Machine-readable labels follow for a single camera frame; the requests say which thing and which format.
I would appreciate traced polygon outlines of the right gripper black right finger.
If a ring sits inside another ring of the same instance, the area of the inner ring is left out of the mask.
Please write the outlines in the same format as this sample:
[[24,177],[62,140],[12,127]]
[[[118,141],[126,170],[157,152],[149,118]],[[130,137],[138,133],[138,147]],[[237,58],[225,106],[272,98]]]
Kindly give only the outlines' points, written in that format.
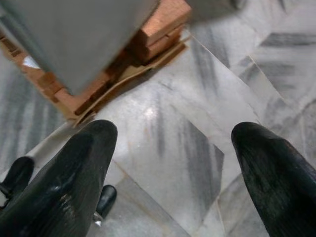
[[316,235],[316,170],[284,138],[254,122],[231,133],[241,173],[271,237]]

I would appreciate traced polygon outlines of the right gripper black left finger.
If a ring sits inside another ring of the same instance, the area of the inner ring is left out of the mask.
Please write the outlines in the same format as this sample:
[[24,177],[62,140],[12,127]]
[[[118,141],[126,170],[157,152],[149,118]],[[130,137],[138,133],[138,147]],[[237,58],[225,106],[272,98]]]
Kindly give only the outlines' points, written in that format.
[[0,184],[3,237],[84,237],[112,209],[117,191],[105,185],[118,137],[108,120],[74,134],[37,173],[35,161],[16,159]]

